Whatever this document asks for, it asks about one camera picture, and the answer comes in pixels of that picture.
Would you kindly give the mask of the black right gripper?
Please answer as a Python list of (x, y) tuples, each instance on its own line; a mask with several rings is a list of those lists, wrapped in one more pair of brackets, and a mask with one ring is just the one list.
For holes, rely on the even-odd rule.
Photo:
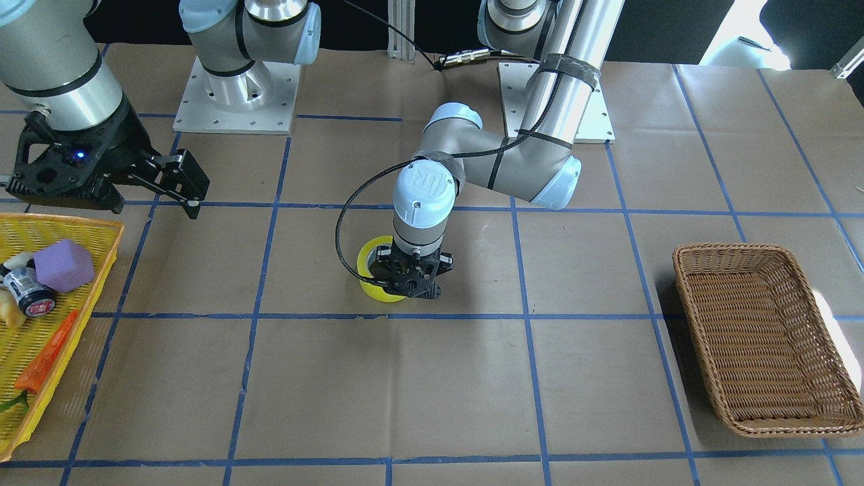
[(47, 148), (40, 154), (40, 184), (86, 186), (139, 185), (181, 203), (189, 219), (197, 219), (210, 179), (191, 151), (159, 156), (126, 95), (118, 108), (95, 126), (57, 130), (48, 123)]

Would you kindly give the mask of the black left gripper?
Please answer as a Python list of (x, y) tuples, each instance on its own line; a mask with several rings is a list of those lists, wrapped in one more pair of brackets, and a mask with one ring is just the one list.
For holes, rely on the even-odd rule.
[[(422, 256), (419, 252), (407, 253), (402, 251), (398, 246), (391, 245), (390, 247), (377, 247), (376, 253), (375, 262), (385, 263), (387, 267), (400, 271), (400, 273), (404, 273), (407, 267), (419, 267), (421, 262), (438, 263), (440, 270), (437, 277), (454, 268), (454, 260), (451, 253), (442, 252), (440, 249)], [(376, 279), (375, 283), (382, 287), (385, 286), (385, 281), (382, 280)]]

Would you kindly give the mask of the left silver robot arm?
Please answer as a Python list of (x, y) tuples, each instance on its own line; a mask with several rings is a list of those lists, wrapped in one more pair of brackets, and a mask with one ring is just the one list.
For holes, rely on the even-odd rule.
[(546, 209), (568, 205), (581, 170), (573, 144), (623, 8), (622, 1), (482, 2), (479, 40), (535, 64), (524, 113), (515, 130), (499, 134), (463, 103), (434, 111), (410, 160), (388, 169), (397, 176), (391, 240), (364, 251), (370, 267), (359, 280), (432, 298), (436, 279), (454, 266), (442, 243), (468, 185)]

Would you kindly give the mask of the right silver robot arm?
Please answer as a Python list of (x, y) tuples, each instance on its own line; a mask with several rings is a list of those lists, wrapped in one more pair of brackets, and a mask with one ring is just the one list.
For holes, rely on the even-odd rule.
[[(26, 203), (120, 213), (117, 185), (179, 202), (196, 219), (210, 181), (187, 150), (155, 150), (84, 19), (97, 1), (3, 1), (2, 83), (28, 108), (4, 187)], [(290, 128), (296, 68), (320, 46), (311, 1), (182, 1), (196, 64), (175, 129)]]

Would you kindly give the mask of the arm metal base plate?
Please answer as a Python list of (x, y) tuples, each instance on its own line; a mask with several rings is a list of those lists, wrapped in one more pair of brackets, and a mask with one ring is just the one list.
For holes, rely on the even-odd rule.
[(176, 111), (183, 133), (290, 134), (300, 66), (258, 61), (234, 77), (208, 73), (198, 59)]
[[(546, 102), (537, 102), (532, 89), (539, 87), (546, 95), (554, 85), (542, 74), (537, 79), (536, 63), (500, 62), (499, 83), (507, 136), (515, 138), (521, 128), (529, 129), (543, 113)], [(583, 82), (564, 81), (556, 92), (544, 124), (538, 129), (552, 136), (571, 136), (577, 144), (614, 142), (616, 135), (611, 123), (604, 92), (600, 85), (592, 93)]]

